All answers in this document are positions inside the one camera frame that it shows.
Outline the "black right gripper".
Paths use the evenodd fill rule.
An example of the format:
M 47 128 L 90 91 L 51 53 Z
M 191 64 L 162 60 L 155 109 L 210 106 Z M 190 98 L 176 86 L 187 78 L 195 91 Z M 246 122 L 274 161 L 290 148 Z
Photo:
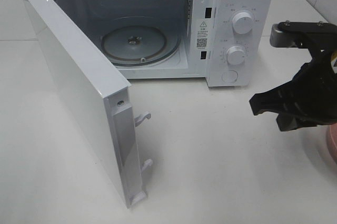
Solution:
M 249 100 L 254 116 L 277 113 L 280 131 L 292 131 L 302 124 L 336 123 L 336 50 L 309 50 L 312 57 L 292 81 Z

